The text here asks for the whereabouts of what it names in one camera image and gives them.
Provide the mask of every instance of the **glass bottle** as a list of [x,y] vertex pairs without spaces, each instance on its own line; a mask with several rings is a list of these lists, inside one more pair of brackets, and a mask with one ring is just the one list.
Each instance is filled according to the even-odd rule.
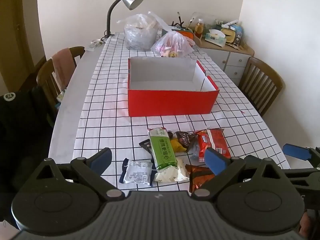
[[203,19],[199,19],[199,22],[197,23],[195,28],[195,36],[197,36],[199,39],[201,39],[202,37],[203,28],[204,28],[204,21]]

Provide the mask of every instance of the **lamp neck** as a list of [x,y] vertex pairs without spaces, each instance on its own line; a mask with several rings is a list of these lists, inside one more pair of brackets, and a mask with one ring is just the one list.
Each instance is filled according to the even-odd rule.
[[108,15],[107,15],[107,34],[105,36],[105,38],[109,38],[111,35],[110,32],[110,21],[111,21],[111,12],[113,10],[113,8],[120,2],[121,0],[115,0],[114,3],[110,6],[109,11],[108,11]]

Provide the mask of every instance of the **logo patch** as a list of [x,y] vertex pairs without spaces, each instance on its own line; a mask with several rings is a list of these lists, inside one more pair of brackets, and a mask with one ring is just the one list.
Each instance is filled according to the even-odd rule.
[[8,93],[8,94],[5,94],[3,96],[4,100],[6,101],[12,101],[16,98],[16,94],[15,93]]

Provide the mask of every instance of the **brown candy wrapper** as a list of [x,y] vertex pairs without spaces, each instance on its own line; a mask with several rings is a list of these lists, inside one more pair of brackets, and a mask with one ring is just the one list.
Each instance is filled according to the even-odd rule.
[[167,130],[167,133],[168,133],[169,139],[172,140],[173,139],[173,132],[170,130]]
[[193,193],[196,189],[201,187],[205,182],[214,178],[213,172],[206,167],[194,166],[186,164],[186,169],[189,173],[190,186],[189,192]]
[[140,147],[145,149],[147,152],[149,152],[152,155],[152,148],[151,148],[151,143],[150,139],[144,140],[139,143]]
[[180,144],[187,149],[187,151],[193,146],[196,141],[197,135],[190,132],[176,132],[177,138]]

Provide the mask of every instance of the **white cabinet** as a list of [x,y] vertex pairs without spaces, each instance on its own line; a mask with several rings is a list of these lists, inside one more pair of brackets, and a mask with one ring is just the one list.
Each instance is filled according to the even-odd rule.
[[228,65],[245,67],[245,65],[247,65],[249,57],[251,56],[241,53],[230,52],[230,56],[228,58]]
[[218,49],[202,49],[208,56],[221,68],[224,70],[226,62],[228,60],[229,52],[218,50]]
[[245,67],[227,65],[224,72],[230,79],[238,79],[242,77]]
[[254,54],[253,50],[249,48],[252,53],[248,54],[248,47],[246,51],[237,50],[229,46],[221,49],[209,49],[201,47],[201,49],[208,54],[208,56],[226,73],[226,75],[238,86],[243,75],[245,66],[247,65],[248,59]]

